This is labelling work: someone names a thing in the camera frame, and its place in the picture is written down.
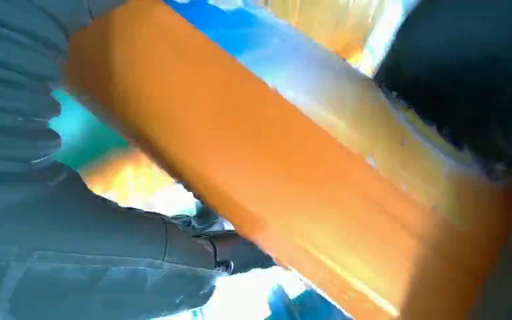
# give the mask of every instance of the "teal surface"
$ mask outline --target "teal surface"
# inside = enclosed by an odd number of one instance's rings
[[[62,113],[50,126],[62,138],[62,148],[56,158],[81,170],[109,153],[127,149],[128,143],[118,132],[104,124],[64,90],[53,92]]]

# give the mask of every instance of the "orange foam roller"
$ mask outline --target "orange foam roller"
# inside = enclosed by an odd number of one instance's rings
[[[73,38],[67,74],[158,164],[356,319],[464,318],[510,230],[512,189],[350,66],[336,65],[340,77],[321,68],[290,73],[316,97],[299,105],[297,90],[270,88],[159,0],[130,0]]]

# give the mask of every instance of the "orange cylinder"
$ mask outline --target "orange cylinder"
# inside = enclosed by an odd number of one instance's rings
[[[356,319],[464,318],[510,230],[512,189],[349,65],[322,68],[285,73],[314,97],[305,104],[159,0],[130,0],[73,38],[67,74],[158,164]]]

